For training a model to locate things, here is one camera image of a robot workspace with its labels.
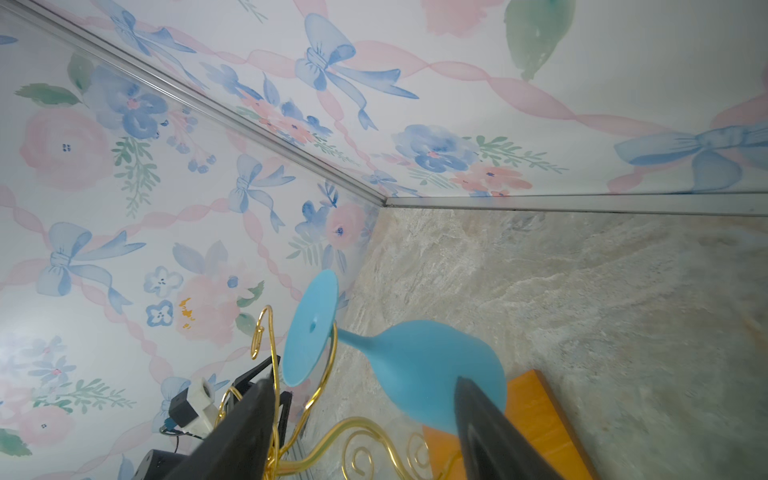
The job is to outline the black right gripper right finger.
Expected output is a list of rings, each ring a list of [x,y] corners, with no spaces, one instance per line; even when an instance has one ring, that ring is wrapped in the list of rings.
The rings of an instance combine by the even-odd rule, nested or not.
[[[472,380],[457,380],[454,404],[467,478],[561,479]]]

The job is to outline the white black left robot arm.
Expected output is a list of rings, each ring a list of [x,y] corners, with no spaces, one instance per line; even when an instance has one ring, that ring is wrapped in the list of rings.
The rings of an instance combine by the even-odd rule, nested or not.
[[[239,376],[222,405],[213,405],[212,385],[200,381],[171,400],[167,433],[202,441],[183,454],[153,449],[135,479],[260,479],[273,442],[285,444],[293,394],[270,393],[279,362],[266,359]]]

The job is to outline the blue wine glass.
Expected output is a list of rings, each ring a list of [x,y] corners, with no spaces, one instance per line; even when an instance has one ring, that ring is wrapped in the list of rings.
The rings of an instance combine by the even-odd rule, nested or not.
[[[339,283],[321,271],[304,293],[287,334],[281,367],[291,387],[314,370],[336,329]],[[365,337],[337,329],[338,341],[359,350],[389,399],[416,422],[457,433],[455,389],[460,378],[473,381],[503,410],[507,384],[502,364],[482,340],[432,320],[396,324]]]

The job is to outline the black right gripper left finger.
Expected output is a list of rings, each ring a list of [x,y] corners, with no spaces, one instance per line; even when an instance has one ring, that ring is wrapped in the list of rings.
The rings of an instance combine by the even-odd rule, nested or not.
[[[269,380],[252,386],[203,443],[167,475],[170,480],[260,479],[275,420]]]

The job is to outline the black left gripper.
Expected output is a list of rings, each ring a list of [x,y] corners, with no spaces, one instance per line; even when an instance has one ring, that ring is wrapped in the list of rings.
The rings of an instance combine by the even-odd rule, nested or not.
[[[257,366],[251,368],[250,370],[237,377],[233,382],[232,387],[235,388],[241,395],[245,395],[247,391],[252,386],[255,386],[258,381],[265,379],[269,379],[270,381],[274,380],[274,370],[272,360],[270,358],[263,360]],[[290,391],[280,392],[278,433],[281,447],[283,447],[286,442],[287,427],[292,400],[293,394]]]

